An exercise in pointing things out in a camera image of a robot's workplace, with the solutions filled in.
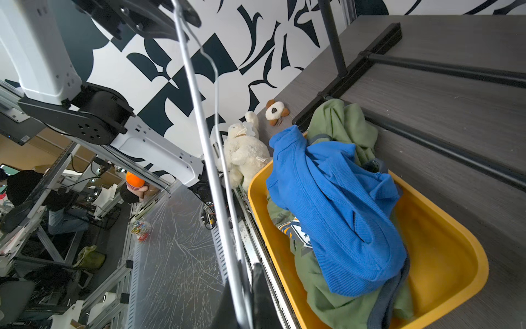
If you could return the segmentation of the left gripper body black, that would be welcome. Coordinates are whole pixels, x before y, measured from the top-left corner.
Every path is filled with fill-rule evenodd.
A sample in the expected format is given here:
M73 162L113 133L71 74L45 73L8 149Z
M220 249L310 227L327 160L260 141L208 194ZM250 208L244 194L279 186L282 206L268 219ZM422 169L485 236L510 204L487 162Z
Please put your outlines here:
M174 1L75 0L74 4L119 40L125 26L143 38L178 40L174 21L164 13L165 10L176 13Z

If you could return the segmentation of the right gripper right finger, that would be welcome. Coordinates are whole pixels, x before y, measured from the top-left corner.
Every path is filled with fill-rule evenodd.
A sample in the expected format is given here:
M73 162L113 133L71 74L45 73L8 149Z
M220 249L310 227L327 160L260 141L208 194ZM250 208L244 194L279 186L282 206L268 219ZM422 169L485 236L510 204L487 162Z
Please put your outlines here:
M256 263L252 272L253 327L255 329L282 328L268 287L264 267Z

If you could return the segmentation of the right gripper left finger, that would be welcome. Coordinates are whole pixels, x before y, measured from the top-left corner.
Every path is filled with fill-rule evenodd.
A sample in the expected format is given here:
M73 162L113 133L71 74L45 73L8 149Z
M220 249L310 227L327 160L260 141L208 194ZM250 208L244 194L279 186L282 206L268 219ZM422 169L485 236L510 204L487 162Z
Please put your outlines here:
M219 308L209 329L239 329L231 296L230 283L228 281L223 289Z

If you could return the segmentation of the white wire hanger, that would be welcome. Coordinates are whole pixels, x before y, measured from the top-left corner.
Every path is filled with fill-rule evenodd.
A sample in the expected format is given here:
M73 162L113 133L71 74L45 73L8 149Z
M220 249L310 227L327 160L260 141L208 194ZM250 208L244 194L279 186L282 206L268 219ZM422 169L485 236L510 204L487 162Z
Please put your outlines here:
M217 226L220 233L221 245L223 247L225 264L227 267L227 279L230 284L231 299L236 316L238 328L251 328L252 320L250 319L251 312L247 310L245 303L245 294L242 284L242 277L240 268L238 267L238 256L236 253L236 246L231 236L229 227L229 217L227 210L231 210L231 206L226 206L225 198L223 196L223 186L221 185L219 174L215 165L215 158L213 155L213 148L210 142L210 135L208 134L208 125L205 122L204 111L202 108L201 95L197 85L197 78L193 68L193 63L188 51L187 38L184 31L182 5L179 1L173 2L173 21L177 31L179 47L182 53L186 77L190 89L191 98L194 105L195 117L197 120L197 128L199 132L199 139L204 152L205 168L209 179L210 191L212 193L213 202L215 204Z

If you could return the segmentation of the blue tank top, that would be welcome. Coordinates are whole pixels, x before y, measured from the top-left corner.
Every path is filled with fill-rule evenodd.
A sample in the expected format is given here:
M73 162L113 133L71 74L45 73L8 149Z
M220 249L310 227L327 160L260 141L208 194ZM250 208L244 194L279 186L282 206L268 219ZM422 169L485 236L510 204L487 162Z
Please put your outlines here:
M269 195L299 220L330 291L361 296L395 277L407 252L390 220L400 199L393 178L357 165L354 144L309 144L297 126L269 145Z

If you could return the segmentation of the dark green printed tank top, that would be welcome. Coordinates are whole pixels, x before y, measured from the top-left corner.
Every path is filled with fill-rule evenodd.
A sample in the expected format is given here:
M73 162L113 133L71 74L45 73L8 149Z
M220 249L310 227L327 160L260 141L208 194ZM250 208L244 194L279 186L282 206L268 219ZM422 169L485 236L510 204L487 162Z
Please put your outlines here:
M393 213L401 191L377 139L359 105L332 99L306 133L292 126L269 143L267 210L289 238L308 306L330 328L388 328L414 315Z

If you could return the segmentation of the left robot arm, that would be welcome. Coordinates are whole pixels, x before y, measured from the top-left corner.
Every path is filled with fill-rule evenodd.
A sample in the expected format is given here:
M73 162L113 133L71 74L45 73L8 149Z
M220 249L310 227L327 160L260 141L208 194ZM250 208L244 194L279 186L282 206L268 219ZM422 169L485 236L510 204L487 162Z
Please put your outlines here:
M167 12L195 27L201 19L187 1L76 1L75 7L115 38L125 27L142 37L177 39ZM38 119L111 157L146 160L186 185L202 202L212 193L205 163L193 160L137 117L122 94L83 81L67 53L47 1L2 1L1 43L19 76L18 104Z

